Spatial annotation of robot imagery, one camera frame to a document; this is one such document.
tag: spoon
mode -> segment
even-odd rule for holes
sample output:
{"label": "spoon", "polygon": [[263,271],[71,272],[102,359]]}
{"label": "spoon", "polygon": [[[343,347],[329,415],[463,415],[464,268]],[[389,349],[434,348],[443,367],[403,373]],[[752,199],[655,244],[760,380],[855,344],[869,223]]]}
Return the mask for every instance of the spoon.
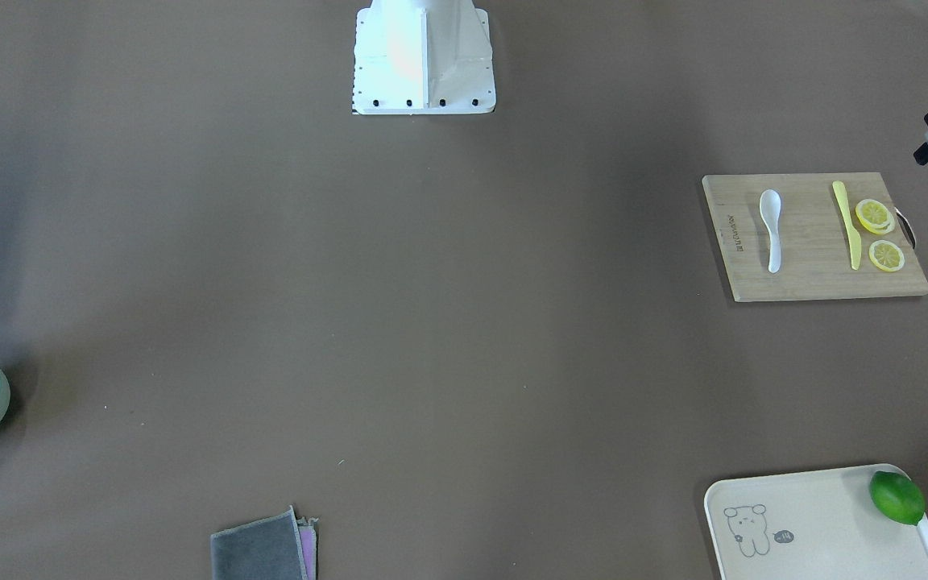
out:
{"label": "spoon", "polygon": [[783,242],[780,242],[780,212],[783,201],[774,188],[761,194],[761,219],[768,228],[768,271],[776,274],[783,265]]}

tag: cartoon bear print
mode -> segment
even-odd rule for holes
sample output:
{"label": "cartoon bear print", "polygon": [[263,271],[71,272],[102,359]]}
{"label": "cartoon bear print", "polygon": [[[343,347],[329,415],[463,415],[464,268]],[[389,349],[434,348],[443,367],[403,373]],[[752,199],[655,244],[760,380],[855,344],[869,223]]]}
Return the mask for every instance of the cartoon bear print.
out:
{"label": "cartoon bear print", "polygon": [[769,553],[769,535],[765,533],[769,522],[765,521],[765,507],[761,503],[726,507],[724,513],[729,522],[729,532],[736,537],[739,551],[744,552],[745,557]]}

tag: tabletop surface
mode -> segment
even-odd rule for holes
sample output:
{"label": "tabletop surface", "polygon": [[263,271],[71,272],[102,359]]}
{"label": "tabletop surface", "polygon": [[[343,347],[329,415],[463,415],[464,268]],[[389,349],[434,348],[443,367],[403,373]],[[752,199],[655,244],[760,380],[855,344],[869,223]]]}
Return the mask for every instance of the tabletop surface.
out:
{"label": "tabletop surface", "polygon": [[701,177],[880,172],[928,1],[520,2],[492,114],[350,114],[357,0],[0,2],[0,578],[718,577],[719,479],[928,500],[928,295],[736,304]]}

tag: gray cloth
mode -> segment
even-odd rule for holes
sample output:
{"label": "gray cloth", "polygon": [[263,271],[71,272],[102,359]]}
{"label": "gray cloth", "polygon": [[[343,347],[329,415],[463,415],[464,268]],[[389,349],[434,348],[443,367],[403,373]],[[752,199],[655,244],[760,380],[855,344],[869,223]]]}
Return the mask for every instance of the gray cloth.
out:
{"label": "gray cloth", "polygon": [[292,506],[284,514],[210,536],[213,580],[307,580]]}

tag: knife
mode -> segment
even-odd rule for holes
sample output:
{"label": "knife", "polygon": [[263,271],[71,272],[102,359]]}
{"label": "knife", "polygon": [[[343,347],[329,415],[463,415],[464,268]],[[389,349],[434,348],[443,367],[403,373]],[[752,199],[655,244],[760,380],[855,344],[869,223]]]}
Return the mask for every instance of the knife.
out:
{"label": "knife", "polygon": [[847,188],[843,187],[843,181],[833,181],[833,193],[836,194],[836,203],[840,206],[840,214],[843,216],[843,228],[847,231],[847,247],[851,251],[851,269],[861,267],[861,234],[854,229],[854,223],[851,223],[851,208],[847,204]]}

